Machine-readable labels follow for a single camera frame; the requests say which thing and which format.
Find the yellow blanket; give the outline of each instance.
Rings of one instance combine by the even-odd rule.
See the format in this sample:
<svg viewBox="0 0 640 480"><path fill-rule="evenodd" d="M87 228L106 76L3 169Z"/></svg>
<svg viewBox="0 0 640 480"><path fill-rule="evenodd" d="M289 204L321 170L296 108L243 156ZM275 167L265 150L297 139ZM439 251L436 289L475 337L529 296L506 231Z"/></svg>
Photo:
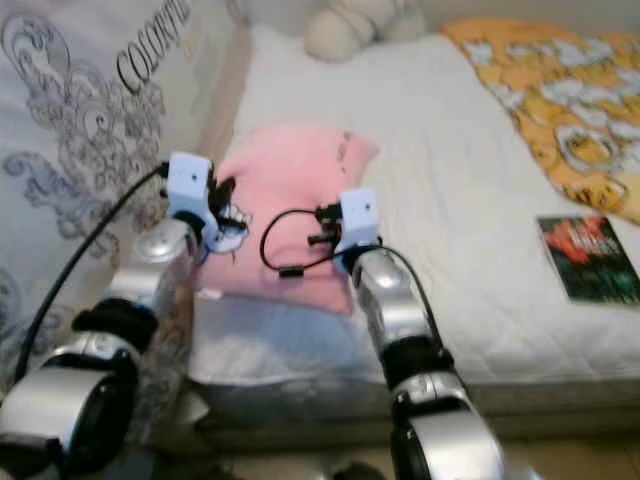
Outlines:
<svg viewBox="0 0 640 480"><path fill-rule="evenodd" d="M640 224L640 37L498 19L455 22L444 33L555 187Z"/></svg>

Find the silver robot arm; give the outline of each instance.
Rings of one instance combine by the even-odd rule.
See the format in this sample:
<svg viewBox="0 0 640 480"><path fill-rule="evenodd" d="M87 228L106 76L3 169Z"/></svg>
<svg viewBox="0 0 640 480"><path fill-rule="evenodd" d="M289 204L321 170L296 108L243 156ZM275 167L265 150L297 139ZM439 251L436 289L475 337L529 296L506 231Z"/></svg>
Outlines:
<svg viewBox="0 0 640 480"><path fill-rule="evenodd" d="M351 275L391 393L396 478L504 479L500 445L430 327L430 307L413 292L408 271L379 247L373 191L346 192L318 217L325 231L338 226L335 250L351 252L335 261Z"/></svg>
<svg viewBox="0 0 640 480"><path fill-rule="evenodd" d="M100 470L122 446L131 420L140 358L187 286L200 244L217 236L209 210L210 162L173 154L170 209L134 242L93 309L73 321L57 348L8 393L0 407L0 470L28 478L56 466L62 475Z"/></svg>

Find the pink cloth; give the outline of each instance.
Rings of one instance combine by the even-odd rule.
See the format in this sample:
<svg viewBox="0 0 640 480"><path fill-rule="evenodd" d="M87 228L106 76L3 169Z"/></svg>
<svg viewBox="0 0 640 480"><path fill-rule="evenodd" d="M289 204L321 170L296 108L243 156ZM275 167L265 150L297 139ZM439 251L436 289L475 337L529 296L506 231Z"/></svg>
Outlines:
<svg viewBox="0 0 640 480"><path fill-rule="evenodd" d="M200 285L225 293L257 296L349 314L348 279L327 262L303 278L280 279L260 259L260 237L283 210L335 203L340 192L360 185L367 164L378 153L369 140L343 130L279 125L256 132L226 159L217 178L236 180L226 216L244 219L248 231L225 232L220 251L200 271ZM320 233L312 215L291 215L271 230L267 258L274 265L308 263L329 253L309 248L307 236Z"/></svg>

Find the stuffed toy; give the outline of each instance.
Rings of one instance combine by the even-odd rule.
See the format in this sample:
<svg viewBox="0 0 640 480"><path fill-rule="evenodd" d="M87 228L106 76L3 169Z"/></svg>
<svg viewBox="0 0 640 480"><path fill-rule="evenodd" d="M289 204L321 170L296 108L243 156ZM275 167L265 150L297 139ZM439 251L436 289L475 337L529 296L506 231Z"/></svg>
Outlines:
<svg viewBox="0 0 640 480"><path fill-rule="evenodd" d="M375 40L409 41L426 32L420 0L329 0L310 23L307 53L326 62L352 58Z"/></svg>

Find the white mattress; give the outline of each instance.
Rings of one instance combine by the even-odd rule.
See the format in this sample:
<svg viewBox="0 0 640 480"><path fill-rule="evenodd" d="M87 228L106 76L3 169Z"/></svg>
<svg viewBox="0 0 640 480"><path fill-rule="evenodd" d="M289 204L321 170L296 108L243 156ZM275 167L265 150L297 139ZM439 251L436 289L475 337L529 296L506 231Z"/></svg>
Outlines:
<svg viewBox="0 0 640 480"><path fill-rule="evenodd" d="M365 183L379 196L385 242L421 274L468 383L640 378L640 310L570 303L536 231L539 215L589 210L552 189L448 40L376 46L327 65L307 57L300 40L266 28L253 35L234 145L280 121L348 128L378 143ZM611 221L640 268L640 228ZM382 380L361 312L346 319L201 293L194 380L329 374Z"/></svg>

